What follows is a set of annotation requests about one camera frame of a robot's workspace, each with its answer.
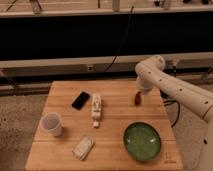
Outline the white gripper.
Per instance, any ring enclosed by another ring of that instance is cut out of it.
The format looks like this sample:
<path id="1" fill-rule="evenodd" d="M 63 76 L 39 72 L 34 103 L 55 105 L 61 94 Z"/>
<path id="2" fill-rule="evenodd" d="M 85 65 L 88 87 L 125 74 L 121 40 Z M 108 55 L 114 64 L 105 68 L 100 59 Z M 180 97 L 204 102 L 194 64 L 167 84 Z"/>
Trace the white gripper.
<path id="1" fill-rule="evenodd" d="M 149 93 L 153 89 L 153 85 L 151 83 L 147 82 L 146 80 L 143 80 L 141 78 L 137 78 L 136 82 L 137 82 L 139 91 L 143 95 Z"/>

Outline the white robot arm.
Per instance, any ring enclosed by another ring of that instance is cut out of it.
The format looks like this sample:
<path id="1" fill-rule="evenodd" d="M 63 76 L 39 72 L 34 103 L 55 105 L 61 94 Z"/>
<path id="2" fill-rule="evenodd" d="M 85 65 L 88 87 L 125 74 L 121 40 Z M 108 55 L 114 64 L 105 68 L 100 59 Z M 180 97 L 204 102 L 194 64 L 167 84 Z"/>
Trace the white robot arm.
<path id="1" fill-rule="evenodd" d="M 164 73 L 165 65 L 160 55 L 139 62 L 135 66 L 138 87 L 143 94 L 159 88 L 208 124 L 195 171 L 213 171 L 213 92 Z"/>

